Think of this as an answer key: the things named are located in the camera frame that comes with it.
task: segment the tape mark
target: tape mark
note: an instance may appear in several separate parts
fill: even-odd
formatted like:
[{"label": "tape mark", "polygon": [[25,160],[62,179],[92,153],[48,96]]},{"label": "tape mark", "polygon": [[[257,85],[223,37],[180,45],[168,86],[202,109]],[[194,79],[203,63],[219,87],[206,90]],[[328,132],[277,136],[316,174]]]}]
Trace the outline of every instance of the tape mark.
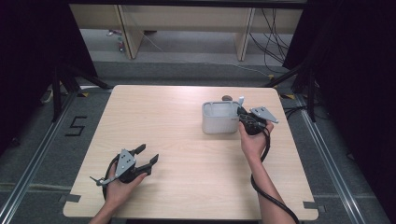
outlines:
[{"label": "tape mark", "polygon": [[314,202],[303,202],[304,208],[306,209],[318,209],[318,206]]},{"label": "tape mark", "polygon": [[75,125],[75,122],[76,122],[77,119],[86,119],[86,118],[87,118],[87,116],[75,116],[74,119],[73,119],[72,124],[70,124],[70,128],[79,129],[79,132],[78,133],[67,133],[64,136],[67,136],[67,137],[78,137],[78,136],[81,136],[81,133],[84,130],[85,126],[83,126],[83,125]]},{"label": "tape mark", "polygon": [[67,195],[62,195],[61,198],[59,199],[59,202],[60,203],[65,203],[65,202],[78,203],[80,198],[81,198],[81,195],[67,194]]},{"label": "tape mark", "polygon": [[280,97],[281,99],[295,100],[294,94],[279,94],[279,97]]},{"label": "tape mark", "polygon": [[270,79],[270,81],[275,80],[275,76],[274,75],[268,75],[268,78]]}]

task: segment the white container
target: white container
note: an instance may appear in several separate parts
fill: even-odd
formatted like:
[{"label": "white container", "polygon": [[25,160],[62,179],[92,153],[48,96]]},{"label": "white container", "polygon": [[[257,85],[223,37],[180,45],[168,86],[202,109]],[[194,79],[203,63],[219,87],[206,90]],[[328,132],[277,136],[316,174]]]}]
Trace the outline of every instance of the white container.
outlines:
[{"label": "white container", "polygon": [[235,101],[206,102],[202,105],[204,133],[235,133],[239,117]]}]

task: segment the black cable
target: black cable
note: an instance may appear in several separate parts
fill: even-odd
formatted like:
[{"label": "black cable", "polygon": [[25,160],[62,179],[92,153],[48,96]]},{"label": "black cable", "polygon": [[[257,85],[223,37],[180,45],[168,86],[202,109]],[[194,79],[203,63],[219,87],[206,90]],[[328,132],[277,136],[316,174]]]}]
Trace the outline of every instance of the black cable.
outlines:
[{"label": "black cable", "polygon": [[256,46],[262,50],[263,52],[269,54],[271,57],[273,57],[275,60],[277,60],[280,63],[283,63],[282,59],[277,57],[277,55],[275,55],[273,52],[269,51],[268,49],[266,49],[263,45],[261,45],[259,43],[259,41],[257,41],[252,34],[250,34],[251,39],[253,40],[253,42],[256,44]]},{"label": "black cable", "polygon": [[[271,35],[273,34],[273,30],[272,30],[272,28],[271,28],[271,25],[270,25],[270,22],[268,21],[268,19],[267,19],[267,17],[265,16],[265,13],[264,13],[264,10],[262,9],[262,15],[264,16],[264,18],[265,18],[265,20],[267,21],[267,24],[268,24],[268,28],[270,29],[270,36],[269,36],[269,38],[268,38],[268,40],[267,40],[267,44],[265,45],[265,48],[266,49],[268,49],[268,45],[269,45],[269,43],[270,43],[270,39],[271,39]],[[266,61],[266,59],[265,59],[265,54],[264,54],[264,63],[265,63],[265,66],[268,68],[268,66],[267,66],[267,61]]]},{"label": "black cable", "polygon": [[[268,21],[267,16],[265,15],[265,12],[264,12],[263,9],[262,9],[262,15],[264,16],[265,21],[267,22],[268,28],[270,29],[270,36],[267,36],[266,34],[264,34],[264,35],[265,35],[265,37],[268,38],[268,40],[270,40],[274,44],[277,44],[277,47],[279,49],[279,53],[281,54],[281,56],[283,58],[283,56],[285,56],[285,53],[283,52],[282,48],[289,49],[289,46],[280,38],[279,34],[276,31],[276,8],[273,8],[273,23],[272,23],[272,26],[271,26],[270,22]],[[274,36],[275,41],[273,41],[271,39],[271,35]],[[286,47],[282,46],[279,43],[278,40],[280,40],[284,45],[286,45]]]},{"label": "black cable", "polygon": [[[119,159],[120,159],[120,154],[117,155],[117,156],[110,162],[110,164],[109,164],[108,167],[107,167],[105,179],[108,179],[108,176],[110,175],[111,166],[113,166],[114,163],[119,162]],[[103,197],[106,199],[106,196],[107,196],[107,186],[102,186],[102,193],[103,193]]]},{"label": "black cable", "polygon": [[284,49],[289,49],[289,45],[287,43],[285,43],[285,41],[282,40],[282,38],[279,36],[279,34],[276,34],[277,37],[279,38],[280,42],[282,42],[283,45],[279,44],[280,47],[284,48]]},{"label": "black cable", "polygon": [[[264,149],[264,152],[262,153],[262,157],[261,157],[261,161],[263,162],[265,157],[267,156],[269,150],[270,150],[270,143],[271,143],[271,138],[270,138],[270,134],[267,128],[264,128],[264,130],[262,130],[262,132],[264,133],[265,136],[265,142],[266,142],[266,147]],[[294,220],[294,222],[296,224],[299,224],[300,221],[297,218],[297,216],[293,213],[293,211],[291,211],[285,204],[283,204],[282,202],[280,202],[279,200],[277,200],[276,198],[272,197],[271,195],[265,193],[262,189],[259,188],[259,186],[257,186],[256,182],[254,181],[253,175],[251,175],[250,177],[250,182],[252,187],[265,199],[267,199],[268,201],[270,201],[271,203],[274,203],[276,206],[278,206],[279,208],[283,209],[286,213],[288,213]]]},{"label": "black cable", "polygon": [[[321,102],[318,102],[318,103],[314,103],[314,106],[323,106],[323,104]],[[300,105],[300,106],[295,106],[295,107],[290,107],[290,108],[284,108],[284,110],[287,110],[287,111],[285,111],[285,115],[287,115],[286,119],[289,119],[291,117],[291,115],[294,114],[295,112],[297,112],[299,110],[306,110],[306,109],[308,109],[307,105]],[[317,114],[315,114],[315,117],[317,117],[319,119],[327,119],[327,120],[330,119],[330,118],[324,118]]]},{"label": "black cable", "polygon": [[[279,36],[279,39],[280,39],[280,41],[284,44],[284,45],[279,44],[279,46],[280,46],[281,48],[283,48],[283,49],[289,49],[289,46],[288,46],[287,44],[285,44],[285,42],[283,42],[283,40],[280,38],[280,36]],[[276,43],[274,40],[270,39],[270,41],[271,41],[273,44],[278,45],[278,43]]]}]

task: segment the wooden table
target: wooden table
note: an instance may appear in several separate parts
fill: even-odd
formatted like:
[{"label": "wooden table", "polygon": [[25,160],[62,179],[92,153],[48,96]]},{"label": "wooden table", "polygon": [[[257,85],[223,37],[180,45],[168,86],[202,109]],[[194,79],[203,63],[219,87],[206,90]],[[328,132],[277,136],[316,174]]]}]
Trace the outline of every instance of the wooden table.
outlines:
[{"label": "wooden table", "polygon": [[102,189],[90,179],[103,177],[122,148],[147,144],[137,165],[157,153],[160,158],[148,176],[116,214],[125,218],[260,219],[257,193],[240,149],[239,132],[205,134],[202,104],[245,96],[244,107],[264,105],[279,120],[264,161],[287,206],[300,220],[313,220],[313,202],[303,166],[282,105],[274,89],[188,86],[117,86],[111,93],[71,194],[67,217],[93,217],[104,203]]}]

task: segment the small object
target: small object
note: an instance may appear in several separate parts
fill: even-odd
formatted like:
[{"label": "small object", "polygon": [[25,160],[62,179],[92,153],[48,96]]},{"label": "small object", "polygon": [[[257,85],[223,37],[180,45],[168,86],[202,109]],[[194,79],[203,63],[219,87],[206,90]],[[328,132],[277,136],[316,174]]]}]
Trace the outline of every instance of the small object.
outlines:
[{"label": "small object", "polygon": [[124,43],[123,43],[123,41],[122,41],[122,38],[119,37],[119,50],[120,50],[121,52],[124,52],[124,49],[125,49],[125,47],[124,47]]},{"label": "small object", "polygon": [[222,101],[232,101],[233,97],[229,96],[229,95],[223,95],[223,97],[221,97]]},{"label": "small object", "polygon": [[240,97],[239,97],[239,100],[238,100],[238,104],[239,104],[240,106],[242,106],[242,104],[244,103],[244,101],[245,101],[245,96],[240,96]]},{"label": "small object", "polygon": [[120,30],[108,30],[107,36],[122,35]]}]

